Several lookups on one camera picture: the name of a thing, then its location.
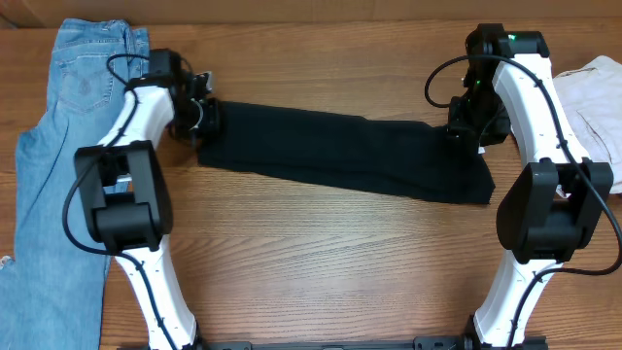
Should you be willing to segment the black t-shirt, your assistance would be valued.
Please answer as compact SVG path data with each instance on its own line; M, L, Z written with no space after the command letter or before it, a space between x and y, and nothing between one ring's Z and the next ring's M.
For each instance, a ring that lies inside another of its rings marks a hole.
M225 102L203 166L432 202L487 204L495 189L477 152L443 126Z

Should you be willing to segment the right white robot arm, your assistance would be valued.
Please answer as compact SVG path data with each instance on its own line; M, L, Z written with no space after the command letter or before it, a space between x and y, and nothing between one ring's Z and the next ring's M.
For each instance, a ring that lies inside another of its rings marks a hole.
M492 287L475 311L466 349L545 349L525 328L544 288L590 242L613 183L571 130L538 31L482 23L466 38L466 92L449 105L448 132L478 152L512 134L523 169L499 205L504 249Z

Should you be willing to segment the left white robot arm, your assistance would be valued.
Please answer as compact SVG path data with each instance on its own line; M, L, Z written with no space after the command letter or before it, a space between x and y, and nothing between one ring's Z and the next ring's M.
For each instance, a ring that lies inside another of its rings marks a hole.
M161 136L195 144L220 134L212 74L195 74L178 53L152 50L149 70L124 82L124 105L96 145L74 155L92 253L112 256L125 272L145 318L150 349L202 349L204 340L173 266L172 202L156 158Z

